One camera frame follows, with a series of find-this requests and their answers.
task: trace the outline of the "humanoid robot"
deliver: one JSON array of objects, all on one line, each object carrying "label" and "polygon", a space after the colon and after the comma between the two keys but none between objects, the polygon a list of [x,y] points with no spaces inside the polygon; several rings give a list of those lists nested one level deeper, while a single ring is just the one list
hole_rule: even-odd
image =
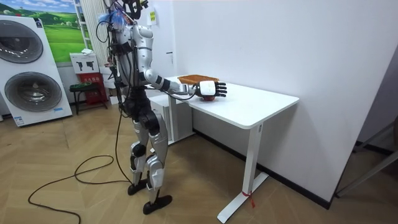
[{"label": "humanoid robot", "polygon": [[[147,187],[149,202],[143,208],[144,214],[147,215],[168,205],[172,201],[172,197],[170,195],[159,196],[159,190],[163,184],[169,140],[163,117],[152,111],[150,107],[150,101],[145,92],[146,85],[170,95],[225,97],[227,91],[225,83],[204,81],[196,85],[187,85],[162,78],[157,71],[150,67],[152,43],[154,41],[153,33],[150,28],[139,26],[135,21],[140,18],[142,7],[147,7],[147,1],[123,0],[123,3],[123,6],[115,2],[112,2],[112,5],[123,12],[124,17],[129,18],[128,25],[125,25],[122,29],[110,29],[108,26],[112,40],[108,49],[114,57],[114,60],[112,60],[114,66],[111,67],[111,70],[114,73],[116,87],[121,86],[123,78],[128,83],[127,97],[119,105],[132,118],[134,130],[138,136],[138,142],[133,143],[130,148],[133,184],[127,192],[129,195],[134,195]],[[126,12],[126,6],[129,6],[132,12]],[[146,146],[149,139],[154,153],[147,157]],[[148,169],[147,178],[142,179],[145,166]]]}]

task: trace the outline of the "dryer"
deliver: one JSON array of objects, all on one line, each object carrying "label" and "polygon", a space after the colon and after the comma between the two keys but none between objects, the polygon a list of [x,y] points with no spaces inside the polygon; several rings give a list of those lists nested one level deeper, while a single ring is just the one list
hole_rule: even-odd
[{"label": "dryer", "polygon": [[72,115],[41,21],[0,16],[0,92],[25,126]]}]

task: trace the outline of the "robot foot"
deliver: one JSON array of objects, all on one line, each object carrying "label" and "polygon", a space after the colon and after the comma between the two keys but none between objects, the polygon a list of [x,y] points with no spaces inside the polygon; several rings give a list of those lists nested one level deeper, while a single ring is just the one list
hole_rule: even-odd
[{"label": "robot foot", "polygon": [[144,212],[145,215],[151,214],[152,212],[161,209],[163,207],[166,207],[168,204],[172,203],[173,197],[171,195],[166,195],[163,197],[159,197],[156,199],[155,203],[152,205],[150,202],[147,202],[144,205],[144,208],[142,211]]},{"label": "robot foot", "polygon": [[146,187],[147,187],[147,179],[140,180],[137,185],[130,185],[130,187],[127,189],[127,194],[134,195],[135,193]]}]

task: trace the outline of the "cable on floor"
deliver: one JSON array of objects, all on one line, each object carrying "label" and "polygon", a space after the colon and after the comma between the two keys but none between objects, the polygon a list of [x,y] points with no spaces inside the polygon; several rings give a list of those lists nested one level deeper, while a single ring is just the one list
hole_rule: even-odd
[{"label": "cable on floor", "polygon": [[[122,170],[122,168],[121,168],[121,166],[120,166],[120,163],[119,163],[119,158],[118,158],[118,141],[119,141],[119,131],[120,131],[121,120],[122,120],[122,114],[120,114],[120,117],[119,117],[119,124],[118,124],[118,131],[117,131],[117,133],[116,133],[116,143],[115,143],[115,147],[114,147],[114,153],[115,153],[115,156],[116,156],[116,163],[118,164],[119,170],[121,171],[121,173],[123,174],[123,176],[126,178],[126,180],[112,180],[112,181],[107,181],[107,182],[87,182],[87,181],[84,181],[84,180],[79,179],[78,176],[79,176],[80,174],[85,174],[85,173],[87,173],[87,172],[91,172],[91,171],[98,170],[98,169],[100,169],[100,168],[109,166],[109,165],[111,165],[111,164],[113,163],[113,161],[114,161],[113,156],[110,156],[110,155],[93,156],[93,157],[90,157],[90,158],[86,159],[85,161],[83,161],[83,162],[76,168],[75,173],[74,173],[73,175],[71,175],[71,176],[69,176],[69,177],[62,178],[62,179],[58,179],[58,180],[55,180],[55,181],[51,181],[51,182],[46,183],[45,185],[39,187],[38,189],[36,189],[33,193],[31,193],[31,195],[29,196],[29,198],[27,199],[27,201],[28,201],[31,205],[36,205],[36,206],[41,207],[41,208],[47,208],[47,209],[50,209],[50,210],[53,210],[53,211],[56,211],[56,212],[62,212],[62,213],[67,213],[67,214],[74,215],[74,216],[78,217],[78,219],[79,219],[78,224],[81,224],[81,217],[80,217],[80,215],[77,214],[76,212],[70,212],[70,211],[67,211],[67,210],[57,209],[57,208],[53,208],[53,207],[50,207],[50,206],[47,206],[47,205],[42,205],[42,204],[39,204],[39,203],[32,202],[31,199],[32,199],[33,195],[34,195],[36,192],[38,192],[40,189],[42,189],[42,188],[44,188],[44,187],[46,187],[46,186],[48,186],[48,185],[50,185],[50,184],[54,184],[54,183],[57,183],[57,182],[60,182],[60,181],[63,181],[63,180],[67,180],[67,179],[72,178],[72,177],[74,177],[77,181],[79,181],[79,182],[81,182],[81,183],[84,183],[84,184],[99,185],[99,184],[111,184],[111,183],[118,183],[118,182],[129,182],[129,183],[132,185],[131,180],[130,180],[130,179],[127,177],[127,175],[123,172],[123,170]],[[105,165],[102,165],[102,166],[99,166],[99,167],[96,167],[96,168],[92,168],[92,169],[89,169],[89,170],[84,170],[84,171],[79,172],[79,168],[80,168],[83,164],[85,164],[86,162],[88,162],[88,161],[90,161],[90,160],[92,160],[92,159],[99,158],[99,157],[108,157],[108,158],[111,158],[112,160],[111,160],[111,162],[109,162],[109,163],[107,163],[107,164],[105,164]]]}]

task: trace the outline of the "poster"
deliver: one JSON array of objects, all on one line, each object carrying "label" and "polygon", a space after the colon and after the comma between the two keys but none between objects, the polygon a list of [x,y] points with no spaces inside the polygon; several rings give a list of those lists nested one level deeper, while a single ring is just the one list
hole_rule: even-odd
[{"label": "poster", "polygon": [[40,18],[55,62],[85,48],[74,0],[0,0],[0,14]]}]

